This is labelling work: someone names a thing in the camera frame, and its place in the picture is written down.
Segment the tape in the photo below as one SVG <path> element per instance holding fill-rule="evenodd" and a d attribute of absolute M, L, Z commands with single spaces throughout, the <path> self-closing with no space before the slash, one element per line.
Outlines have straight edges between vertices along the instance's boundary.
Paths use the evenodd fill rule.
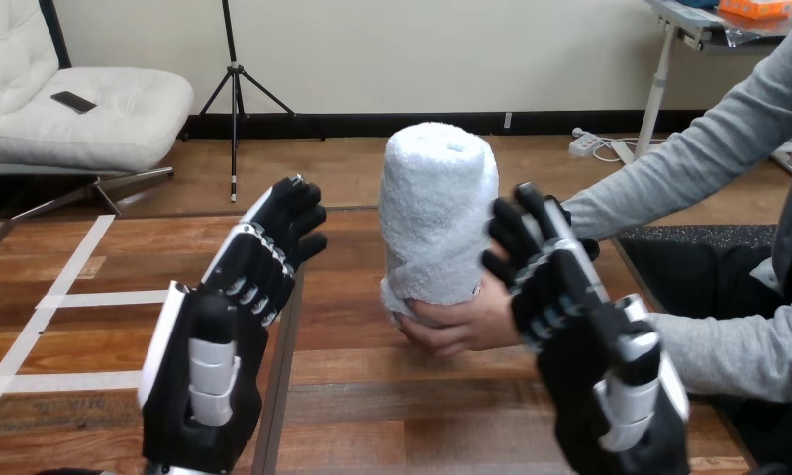
<path fill-rule="evenodd" d="M 24 374 L 11 378 L 5 393 L 57 393 L 66 391 L 110 391 L 137 389 L 142 371 L 106 373 Z"/>
<path fill-rule="evenodd" d="M 76 307 L 103 307 L 110 305 L 161 304 L 165 302 L 167 290 L 138 292 L 110 292 L 103 294 L 47 295 L 36 309 L 68 309 Z"/>
<path fill-rule="evenodd" d="M 47 296 L 62 297 L 66 294 L 69 288 L 72 287 L 73 282 L 75 282 L 75 279 L 78 277 L 87 259 L 90 258 L 96 245 L 98 245 L 108 228 L 110 228 L 114 218 L 114 215 L 100 216 L 96 222 L 93 223 L 93 226 L 91 226 L 90 230 L 87 232 L 87 236 L 81 240 L 75 252 L 69 260 L 66 261 L 60 274 L 58 274 L 51 287 L 49 287 Z M 29 356 L 29 352 L 35 347 L 40 333 L 46 329 L 55 310 L 56 308 L 36 309 L 35 313 L 26 323 L 26 326 L 23 327 L 23 330 L 17 335 L 14 344 L 11 345 L 5 357 L 0 361 L 0 396 L 5 392 L 9 384 L 11 384 L 12 378 L 10 377 L 17 373 L 23 365 L 23 362 L 26 361 L 26 358 Z"/>

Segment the desk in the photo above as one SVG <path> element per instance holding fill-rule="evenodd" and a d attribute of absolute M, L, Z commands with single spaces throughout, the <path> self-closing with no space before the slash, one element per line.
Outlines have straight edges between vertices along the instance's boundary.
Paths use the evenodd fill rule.
<path fill-rule="evenodd" d="M 720 19 L 713 13 L 682 5 L 675 0 L 646 0 L 646 3 L 657 15 L 658 26 L 664 30 L 664 48 L 658 62 L 658 70 L 652 79 L 635 158 L 649 150 L 655 121 L 667 85 L 670 57 L 677 41 L 705 54 L 769 55 L 783 40 L 783 38 L 774 38 L 759 45 L 745 44 L 730 47 Z M 792 141 L 772 154 L 772 157 L 792 172 Z"/>
<path fill-rule="evenodd" d="M 78 261 L 67 295 L 49 304 L 44 294 L 93 223 L 6 230 L 0 361 L 39 303 L 40 317 L 43 309 L 52 315 L 0 386 L 0 474 L 141 473 L 136 388 L 164 290 L 172 279 L 197 282 L 238 218 L 116 220 Z M 567 472 L 553 440 L 553 406 L 528 353 L 425 357 L 381 309 L 376 212 L 332 212 L 324 231 L 329 249 L 303 271 L 303 285 L 269 329 L 256 380 L 264 409 L 234 474 Z M 611 245 L 597 268 L 613 296 L 639 292 Z M 747 469 L 747 455 L 709 406 L 692 406 L 688 434 L 696 472 Z"/>
<path fill-rule="evenodd" d="M 531 354 L 425 356 L 381 307 L 377 213 L 331 213 L 324 232 L 329 249 L 308 264 L 300 313 L 289 315 L 278 343 L 290 360 L 276 381 L 287 387 L 273 406 L 273 430 L 262 426 L 253 473 L 569 472 Z M 611 243 L 596 267 L 613 297 L 641 291 Z M 688 434 L 696 473 L 747 471 L 747 456 L 711 407 L 692 404 Z"/>

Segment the rolled white towel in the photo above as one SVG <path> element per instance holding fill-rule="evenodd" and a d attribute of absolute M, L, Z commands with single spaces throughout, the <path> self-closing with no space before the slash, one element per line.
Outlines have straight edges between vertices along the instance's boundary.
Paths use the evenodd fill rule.
<path fill-rule="evenodd" d="M 490 246 L 486 224 L 497 197 L 498 168 L 484 139 L 437 123 L 390 138 L 379 210 L 387 243 L 381 299 L 391 315 L 416 318 L 406 299 L 471 300 L 483 276 L 480 255 Z"/>

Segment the gray sweatshirt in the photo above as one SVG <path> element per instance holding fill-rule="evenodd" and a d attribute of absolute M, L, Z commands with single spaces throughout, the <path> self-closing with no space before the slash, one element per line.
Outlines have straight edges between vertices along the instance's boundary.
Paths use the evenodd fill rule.
<path fill-rule="evenodd" d="M 702 201 L 766 160 L 791 137 L 792 33 L 687 130 L 563 206 L 579 236 L 605 238 Z M 771 287 L 783 282 L 791 261 L 792 186 L 771 262 L 752 275 Z M 791 401 L 792 305 L 778 308 L 769 320 L 713 317 L 651 316 L 688 391 Z"/>

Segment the tripod stand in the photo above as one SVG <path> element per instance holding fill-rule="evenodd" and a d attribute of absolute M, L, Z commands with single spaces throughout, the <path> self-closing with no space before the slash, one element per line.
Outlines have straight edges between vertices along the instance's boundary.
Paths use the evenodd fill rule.
<path fill-rule="evenodd" d="M 221 80 L 221 83 L 213 92 L 213 95 L 210 97 L 210 100 L 207 101 L 207 104 L 201 109 L 201 113 L 198 115 L 199 119 L 203 119 L 207 113 L 207 110 L 210 108 L 213 102 L 215 102 L 218 94 L 224 88 L 224 85 L 227 84 L 227 81 L 231 81 L 233 85 L 233 94 L 232 97 L 232 109 L 233 109 L 233 137 L 231 143 L 231 177 L 230 177 L 230 201 L 236 202 L 236 153 L 239 150 L 239 129 L 245 123 L 245 101 L 242 99 L 242 81 L 241 77 L 244 76 L 246 80 L 250 81 L 254 86 L 258 87 L 260 91 L 264 93 L 267 97 L 269 97 L 273 102 L 275 102 L 279 107 L 285 110 L 285 112 L 291 116 L 292 118 L 296 119 L 297 121 L 302 124 L 304 128 L 306 128 L 310 133 L 312 133 L 312 137 L 317 137 L 321 141 L 324 141 L 326 137 L 323 133 L 317 129 L 315 130 L 312 126 L 307 124 L 305 121 L 300 119 L 297 116 L 297 113 L 292 111 L 291 108 L 286 106 L 282 101 L 279 100 L 276 96 L 270 93 L 267 89 L 264 88 L 258 81 L 253 79 L 253 76 L 249 75 L 247 71 L 245 71 L 245 67 L 240 65 L 236 60 L 236 44 L 233 42 L 233 26 L 230 22 L 230 4 L 228 0 L 222 0 L 221 2 L 222 7 L 224 8 L 224 27 L 227 30 L 227 48 L 230 50 L 230 66 L 227 67 L 227 74 L 224 75 L 224 79 Z"/>

